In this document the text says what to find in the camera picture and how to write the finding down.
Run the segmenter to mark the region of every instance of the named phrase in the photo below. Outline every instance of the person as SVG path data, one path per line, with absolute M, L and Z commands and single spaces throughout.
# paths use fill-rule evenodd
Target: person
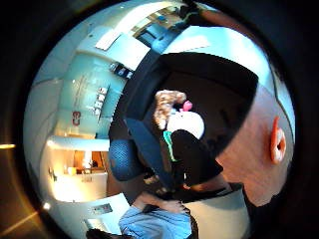
M 122 235 L 90 229 L 88 239 L 186 239 L 192 234 L 189 211 L 181 201 L 163 200 L 154 194 L 142 192 L 119 222 Z
M 183 3 L 185 5 L 182 5 L 179 9 L 179 16 L 182 20 L 176 23 L 178 28 L 185 29 L 188 26 L 226 27 L 241 33 L 262 48 L 262 44 L 256 36 L 234 18 L 218 10 L 201 8 L 192 0 L 183 0 Z
M 98 167 L 98 163 L 96 160 L 92 160 L 92 167 Z
M 119 221 L 122 235 L 89 230 L 87 238 L 198 238 L 196 219 L 184 203 L 190 202 L 192 206 L 193 201 L 214 200 L 224 195 L 226 199 L 233 189 L 221 174 L 222 166 L 210 157 L 209 151 L 193 134 L 179 129 L 171 134 L 171 141 L 177 159 L 172 163 L 176 191 L 161 196 L 142 192 Z

